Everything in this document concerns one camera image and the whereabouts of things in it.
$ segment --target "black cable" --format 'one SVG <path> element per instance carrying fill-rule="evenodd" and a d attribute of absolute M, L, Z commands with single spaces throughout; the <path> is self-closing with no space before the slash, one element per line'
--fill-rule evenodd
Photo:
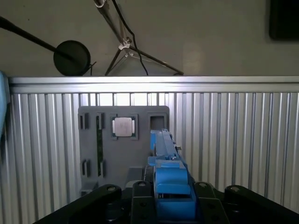
<path fill-rule="evenodd" d="M 130 34 L 132 35 L 132 37 L 133 37 L 133 43 L 134 43 L 135 48 L 136 48 L 136 51 L 137 51 L 137 53 L 138 53 L 138 55 L 139 55 L 140 63 L 141 63 L 141 65 L 142 65 L 143 69 L 145 70 L 146 75 L 148 76 L 149 73 L 148 73 L 148 71 L 146 70 L 146 68 L 145 68 L 145 66 L 144 66 L 144 64 L 143 64 L 143 62 L 142 62 L 142 57 L 141 57 L 140 51 L 139 51 L 139 49 L 137 48 L 137 45 L 136 45 L 135 34 L 134 34 L 133 31 L 130 29 L 130 27 L 127 25 L 125 19 L 123 18 L 122 14 L 121 14 L 120 9 L 119 9 L 118 6 L 117 6 L 116 1 L 115 1 L 115 0 L 112 0 L 112 2 L 113 2 L 113 4 L 114 4 L 114 7 L 115 7 L 115 9 L 116 9 L 116 11 L 117 11 L 117 14 L 119 15 L 119 17 L 120 17 L 122 23 L 124 24 L 124 26 L 126 27 L 126 29 L 129 31 L 129 33 L 130 33 Z"/>

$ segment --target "white wall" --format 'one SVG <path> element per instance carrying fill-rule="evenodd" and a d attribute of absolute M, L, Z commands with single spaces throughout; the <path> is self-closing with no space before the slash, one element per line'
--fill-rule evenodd
<path fill-rule="evenodd" d="M 268 38 L 266 0 L 118 2 L 138 47 L 186 74 L 299 74 L 299 44 Z M 69 39 L 81 41 L 97 61 L 94 75 L 103 74 L 117 50 L 118 42 L 93 0 L 1 0 L 0 15 L 55 46 Z M 114 10 L 112 15 L 117 19 Z M 146 66 L 152 75 L 172 73 Z M 0 69 L 10 76 L 59 76 L 51 52 L 5 30 L 0 30 Z M 131 60 L 114 75 L 144 72 Z"/>

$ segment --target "blue robot part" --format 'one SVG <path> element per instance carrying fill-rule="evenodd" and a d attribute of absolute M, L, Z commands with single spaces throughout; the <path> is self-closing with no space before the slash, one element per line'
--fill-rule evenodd
<path fill-rule="evenodd" d="M 168 130 L 151 131 L 151 149 L 156 150 L 156 155 L 148 158 L 148 164 L 154 166 L 158 218 L 195 220 L 196 196 L 193 180 Z"/>
<path fill-rule="evenodd" d="M 1 133 L 3 133 L 7 104 L 10 102 L 9 99 L 10 98 L 9 98 L 8 79 L 0 71 L 0 131 Z"/>

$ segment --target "gray wall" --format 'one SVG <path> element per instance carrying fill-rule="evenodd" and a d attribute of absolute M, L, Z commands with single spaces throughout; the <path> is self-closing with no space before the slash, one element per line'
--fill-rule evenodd
<path fill-rule="evenodd" d="M 168 106 L 195 180 L 239 184 L 299 212 L 299 77 L 12 78 L 10 87 L 0 224 L 30 224 L 77 199 L 83 105 Z"/>
<path fill-rule="evenodd" d="M 299 44 L 269 40 L 266 0 L 118 0 L 139 48 L 189 75 L 297 75 Z M 1 0 L 0 15 L 57 46 L 75 39 L 103 74 L 118 42 L 93 0 Z M 112 16 L 117 19 L 115 11 Z M 146 63 L 150 73 L 168 69 Z M 0 70 L 10 76 L 59 76 L 52 54 L 0 30 Z M 144 75 L 137 60 L 114 75 Z"/>

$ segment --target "microphone stand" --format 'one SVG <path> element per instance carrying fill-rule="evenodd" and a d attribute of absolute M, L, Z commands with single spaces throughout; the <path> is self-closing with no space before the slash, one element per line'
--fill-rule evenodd
<path fill-rule="evenodd" d="M 103 1 L 101 4 L 99 4 L 99 3 L 97 3 L 97 0 L 95 0 L 95 5 L 96 5 L 97 10 L 99 11 L 99 13 L 104 17 L 105 21 L 107 22 L 107 24 L 109 25 L 109 27 L 112 29 L 112 31 L 113 31 L 114 35 L 116 36 L 117 40 L 120 42 L 120 45 L 119 45 L 119 47 L 118 47 L 118 49 L 117 49 L 117 51 L 116 51 L 116 54 L 114 55 L 114 58 L 112 59 L 110 65 L 109 65 L 109 67 L 108 67 L 108 69 L 107 69 L 106 72 L 105 72 L 105 76 L 108 76 L 108 74 L 111 72 L 111 70 L 112 70 L 112 69 L 113 69 L 113 68 L 114 68 L 114 67 L 115 67 L 115 66 L 116 66 L 116 65 L 117 65 L 123 58 L 125 58 L 125 60 L 126 60 L 129 56 L 130 56 L 130 57 L 133 57 L 133 58 L 136 58 L 136 57 L 134 56 L 134 54 L 133 54 L 132 52 L 130 52 L 130 51 L 134 51 L 134 52 L 136 52 L 136 53 L 139 51 L 139 53 L 140 53 L 142 56 L 144 56 L 144 57 L 146 57 L 146 58 L 148 58 L 148 59 L 150 59 L 150 60 L 152 60 L 152 61 L 154 61 L 154 62 L 156 62 L 156 63 L 158 63 L 158 64 L 160 64 L 160 65 L 162 65 L 162 66 L 164 66 L 164 67 L 167 67 L 167 68 L 169 68 L 169 69 L 175 71 L 175 72 L 176 72 L 175 75 L 177 75 L 177 74 L 178 74 L 178 75 L 183 75 L 183 74 L 184 74 L 182 71 L 176 69 L 175 67 L 172 67 L 171 65 L 169 65 L 169 64 L 166 63 L 166 62 L 160 61 L 159 59 L 157 59 L 157 58 L 155 58 L 155 57 L 153 57 L 153 56 L 151 56 L 151 55 L 149 55 L 149 54 L 147 54 L 147 53 L 145 53 L 145 52 L 143 52 L 143 51 L 141 51 L 141 50 L 138 50 L 138 51 L 137 51 L 137 49 L 136 49 L 134 46 L 131 45 L 131 43 L 132 43 L 131 39 L 130 39 L 129 37 L 124 37 L 124 36 L 122 36 L 122 34 L 118 31 L 118 29 L 117 29 L 116 26 L 114 25 L 114 23 L 113 23 L 113 21 L 112 21 L 112 19 L 111 19 L 111 16 L 110 16 L 110 14 L 109 14 L 109 8 L 108 8 L 109 5 L 108 5 L 108 3 L 107 3 L 106 1 Z M 120 53 L 121 53 L 123 50 L 126 51 L 125 56 L 122 57 L 118 62 L 116 62 L 118 56 L 120 55 Z"/>
<path fill-rule="evenodd" d="M 71 57 L 70 55 L 58 50 L 54 46 L 46 43 L 45 41 L 42 41 L 41 39 L 37 38 L 36 36 L 33 36 L 32 34 L 26 32 L 25 30 L 17 27 L 12 22 L 8 21 L 7 19 L 3 18 L 2 16 L 0 16 L 0 28 L 8 30 L 12 33 L 15 33 L 33 43 L 35 43 L 35 44 L 38 44 L 39 46 L 41 46 L 43 48 L 46 48 L 49 51 L 56 52 L 60 56 L 66 58 L 66 59 L 69 59 L 70 61 L 73 61 L 73 62 L 75 61 L 75 59 L 73 57 Z"/>

